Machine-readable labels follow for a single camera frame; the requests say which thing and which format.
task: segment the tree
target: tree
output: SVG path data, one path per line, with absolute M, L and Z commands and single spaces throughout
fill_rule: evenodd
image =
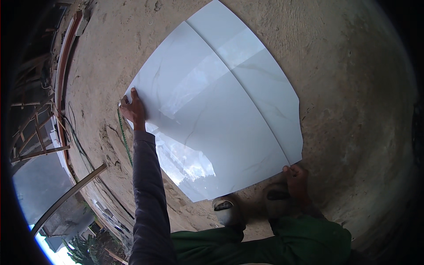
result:
M 74 262 L 81 265 L 100 265 L 95 254 L 96 241 L 91 235 L 88 235 L 87 240 L 82 240 L 79 235 L 76 235 L 70 242 L 75 249 L 72 249 L 65 240 L 62 239 L 62 241 Z

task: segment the shoe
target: shoe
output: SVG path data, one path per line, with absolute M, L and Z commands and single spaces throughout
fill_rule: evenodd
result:
M 286 184 L 270 184 L 264 189 L 264 202 L 268 218 L 281 218 L 289 215 L 290 194 Z
M 223 226 L 241 225 L 243 230 L 246 228 L 240 207 L 231 196 L 226 195 L 216 198 L 213 200 L 212 206 L 219 223 Z

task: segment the sky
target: sky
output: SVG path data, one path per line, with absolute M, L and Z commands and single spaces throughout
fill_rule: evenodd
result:
M 72 261 L 71 257 L 68 256 L 68 254 L 67 254 L 68 250 L 65 247 L 61 248 L 57 253 L 54 253 L 54 251 L 49 248 L 49 245 L 44 240 L 45 238 L 46 237 L 40 235 L 40 233 L 38 233 L 35 236 L 35 239 L 37 240 L 41 249 L 44 251 L 46 256 L 50 259 L 50 261 L 54 265 L 76 265 L 76 264 L 79 264 L 79 263 L 75 263 L 74 261 Z

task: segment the green measuring tape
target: green measuring tape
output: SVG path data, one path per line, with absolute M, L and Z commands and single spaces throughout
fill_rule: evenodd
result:
M 130 149 L 128 148 L 127 139 L 125 138 L 124 128 L 122 128 L 121 113 L 120 113 L 119 109 L 118 109 L 118 119 L 119 119 L 119 126 L 121 127 L 122 138 L 124 139 L 125 149 L 127 150 L 128 158 L 130 159 L 130 163 L 131 163 L 131 167 L 132 167 L 132 159 L 131 159 Z

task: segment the dirt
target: dirt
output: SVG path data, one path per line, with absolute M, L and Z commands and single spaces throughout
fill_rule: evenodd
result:
M 78 137 L 94 166 L 108 166 L 100 175 L 104 184 L 95 180 L 81 192 L 100 219 L 97 201 L 129 231 L 134 224 L 132 171 L 117 104 L 163 39 L 207 2 L 91 4 L 90 21 L 75 43 L 65 101 L 68 116 L 72 106 Z M 301 163 L 310 170 L 312 199 L 329 220 L 350 230 L 353 247 L 367 248 L 403 214 L 416 183 L 410 146 L 416 84 L 393 26 L 368 1 L 222 2 L 264 43 L 299 97 Z M 71 14 L 77 6 L 71 7 Z M 60 43 L 55 47 L 57 52 Z M 124 131 L 132 149 L 132 132 L 125 122 Z M 74 144 L 70 162 L 81 179 L 89 171 Z M 192 203 L 166 174 L 162 176 L 172 232 L 220 226 L 210 201 Z M 249 222 L 245 240 L 272 236 L 261 191 L 280 178 L 236 193 Z M 131 246 L 130 233 L 103 222 Z

